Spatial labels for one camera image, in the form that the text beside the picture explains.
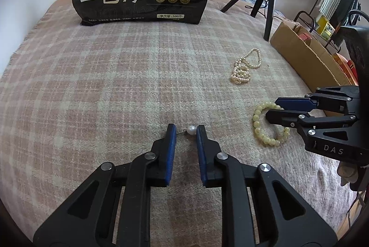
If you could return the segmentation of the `gloved right hand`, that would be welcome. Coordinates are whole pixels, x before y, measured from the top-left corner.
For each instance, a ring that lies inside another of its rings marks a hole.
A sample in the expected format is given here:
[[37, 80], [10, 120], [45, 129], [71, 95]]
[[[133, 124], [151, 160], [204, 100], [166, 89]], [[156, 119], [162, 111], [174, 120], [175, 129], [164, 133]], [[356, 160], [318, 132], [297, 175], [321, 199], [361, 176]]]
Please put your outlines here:
[[341, 186], [347, 183], [356, 183], [358, 180], [358, 167], [355, 164], [340, 162], [337, 173], [341, 178]]

